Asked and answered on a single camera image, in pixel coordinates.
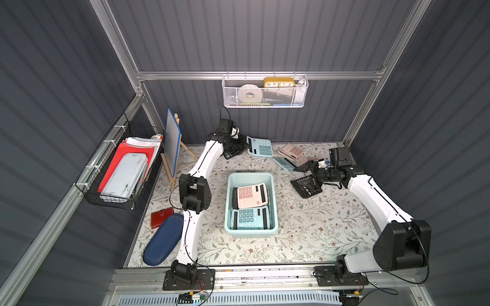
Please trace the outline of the black calculator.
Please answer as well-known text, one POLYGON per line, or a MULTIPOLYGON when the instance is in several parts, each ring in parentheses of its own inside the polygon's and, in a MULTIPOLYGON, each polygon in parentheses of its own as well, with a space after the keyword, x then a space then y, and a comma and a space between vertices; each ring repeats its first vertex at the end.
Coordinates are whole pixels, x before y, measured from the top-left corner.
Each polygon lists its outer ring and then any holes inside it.
POLYGON ((311 198, 322 193, 320 184, 312 175, 290 181, 290 183, 303 199, 311 198))
POLYGON ((238 206, 238 188, 237 187, 233 188, 233 190, 232 190, 232 204, 231 204, 231 206, 234 210, 239 209, 239 206, 238 206))

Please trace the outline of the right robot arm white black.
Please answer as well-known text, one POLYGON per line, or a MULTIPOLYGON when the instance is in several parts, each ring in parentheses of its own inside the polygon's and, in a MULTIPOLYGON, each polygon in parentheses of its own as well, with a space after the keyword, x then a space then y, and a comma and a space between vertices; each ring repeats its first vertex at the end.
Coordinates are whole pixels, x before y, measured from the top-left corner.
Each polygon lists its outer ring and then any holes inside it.
POLYGON ((360 200, 378 232, 371 249, 338 257, 339 273, 392 272, 429 266, 430 225, 415 220, 396 205, 364 168, 353 164, 322 168, 319 162, 308 161, 295 170, 306 174, 292 181, 303 198, 318 194, 323 184, 339 183, 360 200))

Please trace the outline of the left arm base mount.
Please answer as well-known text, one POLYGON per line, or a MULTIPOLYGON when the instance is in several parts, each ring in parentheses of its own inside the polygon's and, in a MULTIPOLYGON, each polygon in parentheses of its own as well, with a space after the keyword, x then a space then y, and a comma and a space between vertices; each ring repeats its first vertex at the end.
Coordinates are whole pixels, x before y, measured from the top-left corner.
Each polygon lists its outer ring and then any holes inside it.
POLYGON ((214 269, 196 269, 190 273, 168 270, 162 285, 163 291, 205 291, 212 290, 215 285, 216 271, 214 269))

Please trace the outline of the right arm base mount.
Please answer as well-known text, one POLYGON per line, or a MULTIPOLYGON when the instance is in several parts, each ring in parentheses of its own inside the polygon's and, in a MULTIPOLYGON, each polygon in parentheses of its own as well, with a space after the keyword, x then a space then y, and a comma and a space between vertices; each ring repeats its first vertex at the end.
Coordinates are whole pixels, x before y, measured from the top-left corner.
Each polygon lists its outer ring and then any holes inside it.
POLYGON ((316 266, 313 276, 320 287, 357 286, 363 288, 369 284, 366 275, 351 273, 343 266, 316 266))

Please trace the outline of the mint green storage box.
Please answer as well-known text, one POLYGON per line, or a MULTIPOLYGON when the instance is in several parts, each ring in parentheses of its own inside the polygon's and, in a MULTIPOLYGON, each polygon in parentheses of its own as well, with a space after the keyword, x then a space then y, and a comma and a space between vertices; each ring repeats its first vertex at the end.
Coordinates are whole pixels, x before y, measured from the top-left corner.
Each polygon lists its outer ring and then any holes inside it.
POLYGON ((236 172, 227 184, 225 231, 235 237, 268 237, 278 231, 273 175, 236 172))

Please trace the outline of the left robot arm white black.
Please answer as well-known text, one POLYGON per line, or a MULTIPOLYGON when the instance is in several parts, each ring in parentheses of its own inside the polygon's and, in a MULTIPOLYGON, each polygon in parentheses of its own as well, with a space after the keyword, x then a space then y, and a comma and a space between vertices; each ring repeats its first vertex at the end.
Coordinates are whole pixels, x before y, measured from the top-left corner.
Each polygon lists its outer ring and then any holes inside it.
POLYGON ((196 165, 187 174, 179 178, 179 200, 183 212, 181 242, 176 259, 172 262, 171 272, 179 279, 194 283, 197 279, 198 238, 201 231, 204 212, 212 200, 208 178, 220 156, 231 149, 239 139, 240 130, 236 127, 226 135, 215 131, 209 135, 204 151, 196 165))

